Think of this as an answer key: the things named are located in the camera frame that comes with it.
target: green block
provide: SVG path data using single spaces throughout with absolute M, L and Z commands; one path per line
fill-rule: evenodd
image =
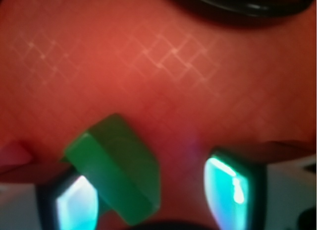
M 89 128 L 65 156 L 127 224 L 138 224 L 159 209 L 159 164 L 120 115 Z

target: crosshatch light pattern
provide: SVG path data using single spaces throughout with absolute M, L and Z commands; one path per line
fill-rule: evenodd
M 22 140 L 39 160 L 56 160 L 121 113 L 160 162 L 153 219 L 214 226 L 202 177 L 213 145 L 314 136 L 315 28 L 315 3 L 248 28 L 171 0 L 3 0 L 0 144 Z M 124 226 L 111 214 L 100 229 Z

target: cyan light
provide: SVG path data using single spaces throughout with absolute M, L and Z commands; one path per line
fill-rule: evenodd
M 225 163 L 219 161 L 217 158 L 210 158 L 210 162 L 212 163 L 212 165 L 214 165 L 218 169 L 222 170 L 223 172 L 226 172 L 230 176 L 236 176 L 237 175 L 236 172 L 234 172 L 234 170 L 230 166 L 228 166 Z
M 56 200 L 60 230 L 93 230 L 98 220 L 98 194 L 80 176 Z
M 221 230 L 245 230 L 248 217 L 248 180 L 218 157 L 205 165 L 205 194 Z

